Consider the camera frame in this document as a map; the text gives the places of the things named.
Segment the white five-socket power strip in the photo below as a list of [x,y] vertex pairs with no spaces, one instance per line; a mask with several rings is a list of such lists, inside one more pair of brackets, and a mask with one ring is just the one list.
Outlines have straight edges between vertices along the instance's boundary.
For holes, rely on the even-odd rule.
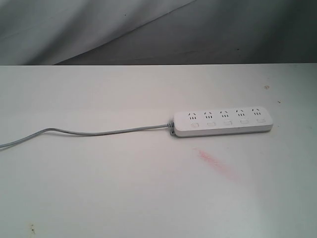
[[178,112],[173,123],[178,137],[268,132],[273,127],[273,120],[263,107]]

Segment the grey fabric backdrop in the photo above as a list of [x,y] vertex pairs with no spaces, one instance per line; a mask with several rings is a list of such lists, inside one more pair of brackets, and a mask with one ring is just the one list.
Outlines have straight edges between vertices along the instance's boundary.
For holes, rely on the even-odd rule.
[[314,0],[3,0],[1,65],[317,60]]

